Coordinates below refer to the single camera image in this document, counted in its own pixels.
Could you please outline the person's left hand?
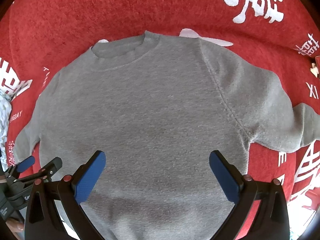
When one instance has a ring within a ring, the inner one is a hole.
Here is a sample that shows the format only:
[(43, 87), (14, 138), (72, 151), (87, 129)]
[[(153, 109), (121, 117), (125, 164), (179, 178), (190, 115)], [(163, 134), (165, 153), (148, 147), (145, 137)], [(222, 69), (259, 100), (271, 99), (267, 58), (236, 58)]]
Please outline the person's left hand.
[(17, 233), (24, 231), (24, 224), (17, 221), (16, 219), (9, 218), (6, 221), (6, 225), (16, 237), (18, 237)]

